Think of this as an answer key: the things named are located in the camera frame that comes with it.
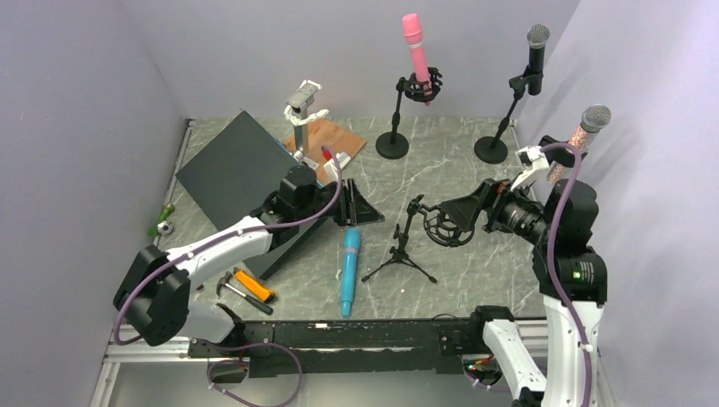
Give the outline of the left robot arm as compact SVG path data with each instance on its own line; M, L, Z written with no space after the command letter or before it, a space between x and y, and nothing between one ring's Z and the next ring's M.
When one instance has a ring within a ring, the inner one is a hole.
M221 355L236 354L244 341L241 319L223 304L195 302L192 294L218 273L284 246L300 226L319 219L363 226L385 217L353 179L322 186L312 169L293 167L257 209L233 226L179 248L140 250L113 299L118 310L114 340L129 343L120 338L120 326L127 322L149 346L184 336L210 342Z

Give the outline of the blue microphone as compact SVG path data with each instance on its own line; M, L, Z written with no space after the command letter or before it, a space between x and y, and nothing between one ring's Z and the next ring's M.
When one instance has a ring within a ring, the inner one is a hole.
M343 317L349 317L352 313L360 247L360 231L356 228L348 228L343 241L343 271L340 289L340 307Z

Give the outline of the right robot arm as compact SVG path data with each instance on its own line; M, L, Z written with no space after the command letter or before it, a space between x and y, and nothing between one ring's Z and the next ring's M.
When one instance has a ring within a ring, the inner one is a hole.
M459 247L481 213L486 233L510 232L533 246L532 269L543 296L548 327L548 371L542 385L530 382L527 350L510 343L508 317L492 313L467 329L478 352L492 350L521 406L597 406L599 323L607 300L605 261L589 246L599 214L596 191L584 182L561 180L546 203L531 200L504 181L485 180L473 193L438 205L445 245Z

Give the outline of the black tripod shock-mount stand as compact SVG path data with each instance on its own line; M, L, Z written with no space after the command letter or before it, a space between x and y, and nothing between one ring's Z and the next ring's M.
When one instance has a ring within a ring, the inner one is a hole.
M363 276L361 278L362 282L369 281L376 273L388 265L401 264L418 270L431 283L438 283L438 280L412 260L406 251L410 239L412 220L416 215L421 215L421 225L426 235L441 247L458 248L466 245L474 237L476 230L474 226L466 230L461 229L443 209L439 208L438 204L433 206L423 204L421 201L424 197L424 194L418 194L410 200L406 208L407 219L404 227L400 228L399 223L395 225L393 239L396 244L388 250L391 257Z

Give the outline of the dark grey rack unit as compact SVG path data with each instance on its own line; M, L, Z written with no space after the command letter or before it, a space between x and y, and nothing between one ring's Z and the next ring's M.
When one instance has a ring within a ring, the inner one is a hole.
M286 149L243 111L179 169L177 180L215 229L222 231L257 209L296 164ZM248 259L248 271L269 279L324 222L300 226L298 235L287 244ZM183 221L167 245L179 248L216 233L208 228Z

